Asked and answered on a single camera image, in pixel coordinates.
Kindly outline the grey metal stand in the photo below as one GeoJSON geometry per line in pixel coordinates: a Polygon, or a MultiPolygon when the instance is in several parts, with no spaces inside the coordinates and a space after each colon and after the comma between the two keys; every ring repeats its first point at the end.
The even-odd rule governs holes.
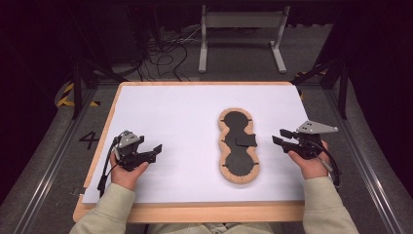
{"type": "Polygon", "coordinates": [[[274,12],[212,12],[206,5],[202,7],[201,16],[201,48],[199,71],[207,71],[207,30],[209,28],[275,28],[276,38],[269,43],[273,57],[275,59],[279,73],[286,72],[280,44],[286,22],[289,16],[290,7],[286,6],[282,10],[274,12]]]}

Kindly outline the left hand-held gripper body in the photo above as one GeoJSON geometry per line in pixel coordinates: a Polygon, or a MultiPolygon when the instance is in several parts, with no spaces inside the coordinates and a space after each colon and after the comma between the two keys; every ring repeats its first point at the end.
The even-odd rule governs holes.
{"type": "Polygon", "coordinates": [[[156,157],[148,157],[146,152],[139,153],[137,151],[139,137],[133,132],[124,131],[119,136],[115,137],[114,152],[116,155],[117,164],[131,172],[134,168],[138,167],[144,162],[149,164],[156,162],[156,157]]]}

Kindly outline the black stand legs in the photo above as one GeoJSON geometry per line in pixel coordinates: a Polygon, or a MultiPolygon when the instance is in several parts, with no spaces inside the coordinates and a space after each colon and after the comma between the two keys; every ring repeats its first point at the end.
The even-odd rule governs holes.
{"type": "Polygon", "coordinates": [[[74,89],[74,113],[73,120],[81,114],[85,104],[83,103],[82,85],[85,84],[88,89],[96,89],[99,82],[94,71],[97,70],[103,75],[119,82],[126,82],[126,79],[115,74],[111,69],[84,58],[79,58],[72,63],[72,79],[74,89]]]}
{"type": "Polygon", "coordinates": [[[342,59],[335,59],[316,65],[310,71],[295,77],[292,81],[292,85],[300,85],[310,78],[315,77],[317,74],[325,72],[319,81],[320,86],[325,90],[331,90],[336,82],[339,82],[338,92],[338,111],[343,119],[347,118],[346,104],[347,104],[347,91],[349,83],[349,74],[346,63],[342,59]]]}

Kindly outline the aluminium floor rail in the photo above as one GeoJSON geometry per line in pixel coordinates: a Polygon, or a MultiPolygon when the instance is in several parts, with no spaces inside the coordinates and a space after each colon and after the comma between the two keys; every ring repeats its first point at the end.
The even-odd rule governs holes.
{"type": "Polygon", "coordinates": [[[80,112],[75,119],[71,119],[62,138],[59,141],[58,147],[54,153],[52,161],[45,170],[39,183],[36,186],[34,194],[28,203],[23,215],[21,216],[17,227],[13,234],[27,234],[36,216],[38,215],[61,167],[64,158],[67,155],[68,147],[72,138],[81,123],[82,118],[86,114],[90,103],[93,101],[96,89],[85,90],[85,94],[81,96],[80,112]]]}
{"type": "Polygon", "coordinates": [[[354,139],[354,134],[349,122],[342,117],[338,109],[337,97],[330,90],[324,91],[324,95],[330,105],[330,108],[333,110],[340,131],[345,135],[346,140],[351,147],[357,169],[360,172],[360,175],[379,213],[379,216],[384,222],[387,232],[389,234],[406,234],[404,228],[401,225],[401,222],[394,213],[394,209],[392,208],[390,200],[388,199],[388,196],[379,178],[376,176],[371,164],[369,163],[366,156],[361,152],[361,149],[354,139]]]}

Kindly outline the person's right hand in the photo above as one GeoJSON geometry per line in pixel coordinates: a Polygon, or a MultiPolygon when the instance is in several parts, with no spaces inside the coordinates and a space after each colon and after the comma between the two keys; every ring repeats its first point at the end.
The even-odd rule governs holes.
{"type": "Polygon", "coordinates": [[[318,158],[311,160],[303,159],[294,151],[289,151],[287,155],[300,168],[302,176],[305,179],[324,177],[329,174],[327,168],[322,164],[322,162],[326,164],[329,163],[329,157],[324,152],[321,152],[318,158]]]}

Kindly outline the person's left hand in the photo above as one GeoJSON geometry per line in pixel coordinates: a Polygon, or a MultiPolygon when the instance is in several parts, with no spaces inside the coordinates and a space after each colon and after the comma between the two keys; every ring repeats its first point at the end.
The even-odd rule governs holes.
{"type": "Polygon", "coordinates": [[[147,162],[144,162],[138,167],[134,168],[131,172],[126,171],[125,169],[117,165],[116,155],[114,153],[111,153],[110,155],[110,164],[112,167],[111,182],[125,187],[130,191],[135,190],[138,179],[149,167],[149,164],[147,162]]]}

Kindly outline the yellow and black floor tape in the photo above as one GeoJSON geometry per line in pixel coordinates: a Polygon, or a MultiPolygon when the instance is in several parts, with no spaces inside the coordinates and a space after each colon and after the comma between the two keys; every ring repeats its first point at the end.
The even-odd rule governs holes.
{"type": "Polygon", "coordinates": [[[73,90],[74,90],[74,83],[69,82],[66,88],[63,90],[63,93],[56,105],[57,106],[74,106],[75,102],[69,99],[69,95],[71,94],[73,90]]]}

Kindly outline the person's torso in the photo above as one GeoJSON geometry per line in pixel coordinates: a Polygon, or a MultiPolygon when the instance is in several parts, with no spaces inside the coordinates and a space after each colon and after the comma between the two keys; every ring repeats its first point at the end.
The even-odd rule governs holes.
{"type": "Polygon", "coordinates": [[[148,234],[284,234],[280,224],[258,223],[161,223],[150,224],[148,234]]]}

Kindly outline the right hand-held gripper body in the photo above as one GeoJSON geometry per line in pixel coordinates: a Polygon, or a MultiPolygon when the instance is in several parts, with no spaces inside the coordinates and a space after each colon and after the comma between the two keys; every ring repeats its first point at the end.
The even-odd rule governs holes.
{"type": "Polygon", "coordinates": [[[337,132],[337,127],[327,126],[308,120],[300,125],[292,136],[298,140],[298,145],[300,147],[298,154],[308,160],[318,157],[323,151],[324,146],[321,142],[321,134],[337,132]]]}

